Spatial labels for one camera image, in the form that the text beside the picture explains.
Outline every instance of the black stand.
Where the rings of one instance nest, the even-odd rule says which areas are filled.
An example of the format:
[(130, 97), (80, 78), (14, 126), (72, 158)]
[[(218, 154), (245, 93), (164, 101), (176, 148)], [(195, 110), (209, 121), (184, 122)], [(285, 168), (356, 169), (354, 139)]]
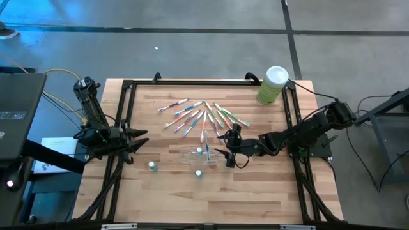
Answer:
[(75, 173), (82, 174), (85, 163), (64, 154), (61, 154), (52, 149), (46, 148), (41, 144), (26, 140), (22, 150), (23, 157), (33, 157), (35, 160), (55, 165), (62, 169), (66, 169)]
[[(397, 160), (399, 154), (409, 149), (407, 137), (409, 135), (409, 113), (389, 112), (409, 101), (409, 89), (395, 93), (386, 102), (363, 114), (355, 121), (355, 126), (370, 121), (376, 134), (379, 147), (391, 164)], [(391, 173), (385, 178), (385, 183), (409, 181), (409, 174), (405, 172), (405, 165), (399, 159), (391, 168)]]

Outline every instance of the white paper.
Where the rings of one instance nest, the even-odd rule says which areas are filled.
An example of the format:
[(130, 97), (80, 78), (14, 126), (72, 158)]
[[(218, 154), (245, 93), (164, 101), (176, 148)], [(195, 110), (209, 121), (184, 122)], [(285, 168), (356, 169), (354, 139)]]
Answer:
[[(77, 147), (77, 139), (73, 137), (53, 137), (53, 138), (43, 138), (41, 145), (57, 151), (62, 154), (66, 154), (70, 157), (74, 157), (75, 149)], [(46, 164), (41, 161), (36, 161), (34, 167), (34, 173), (64, 173), (68, 170), (58, 168), (54, 165)]]

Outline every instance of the white lid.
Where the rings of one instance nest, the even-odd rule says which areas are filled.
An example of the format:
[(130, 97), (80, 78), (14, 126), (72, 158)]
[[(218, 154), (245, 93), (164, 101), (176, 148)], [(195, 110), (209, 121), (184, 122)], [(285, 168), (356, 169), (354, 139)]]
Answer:
[(264, 79), (269, 85), (284, 86), (288, 81), (288, 72), (280, 66), (273, 66), (267, 70)]

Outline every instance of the label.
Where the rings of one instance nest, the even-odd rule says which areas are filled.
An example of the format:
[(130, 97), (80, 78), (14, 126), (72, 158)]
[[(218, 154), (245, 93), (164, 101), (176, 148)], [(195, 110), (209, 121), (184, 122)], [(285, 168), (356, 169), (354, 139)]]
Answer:
[(266, 81), (263, 81), (257, 94), (257, 100), (262, 104), (273, 103), (274, 100), (280, 95), (281, 89), (282, 88), (270, 86)]
[(26, 112), (9, 112), (9, 111), (0, 111), (0, 120), (2, 119), (24, 119)]

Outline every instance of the wooden table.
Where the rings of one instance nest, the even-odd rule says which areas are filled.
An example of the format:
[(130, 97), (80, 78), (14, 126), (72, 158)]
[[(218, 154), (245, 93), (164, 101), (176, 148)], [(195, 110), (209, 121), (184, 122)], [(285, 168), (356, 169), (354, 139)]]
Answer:
[[(123, 79), (107, 79), (101, 106), (106, 114), (116, 115)], [(313, 90), (309, 80), (299, 84)], [(206, 100), (218, 103), (240, 119), (250, 121), (242, 127), (243, 138), (287, 128), (282, 97), (272, 105), (261, 105), (256, 100), (258, 87), (248, 86), (138, 86), (132, 113), (131, 127), (149, 132), (150, 140), (134, 155), (134, 164), (124, 165), (116, 208), (116, 222), (178, 222), (178, 223), (235, 223), (277, 224), (301, 223), (300, 205), (293, 162), (286, 149), (276, 157), (252, 157), (244, 169), (227, 168), (220, 159), (216, 167), (204, 169), (203, 178), (194, 177), (196, 167), (180, 162), (178, 150), (182, 146), (200, 145), (202, 119), (186, 137), (182, 130), (173, 132), (173, 126), (163, 129), (164, 123), (174, 119), (173, 113), (184, 107)], [(315, 96), (297, 88), (302, 116), (317, 108)], [(183, 98), (190, 101), (163, 113), (158, 108)], [(293, 104), (289, 94), (291, 111)], [(125, 102), (123, 118), (127, 110)], [(211, 147), (223, 148), (207, 122)], [(99, 193), (107, 157), (92, 160), (85, 166), (73, 217), (78, 217)], [(237, 156), (238, 164), (246, 159)], [(155, 161), (159, 171), (148, 169)], [(331, 168), (320, 158), (311, 159), (317, 193), (338, 218), (342, 219), (336, 184)], [(111, 195), (105, 204), (108, 212)], [(311, 200), (306, 195), (312, 217)]]

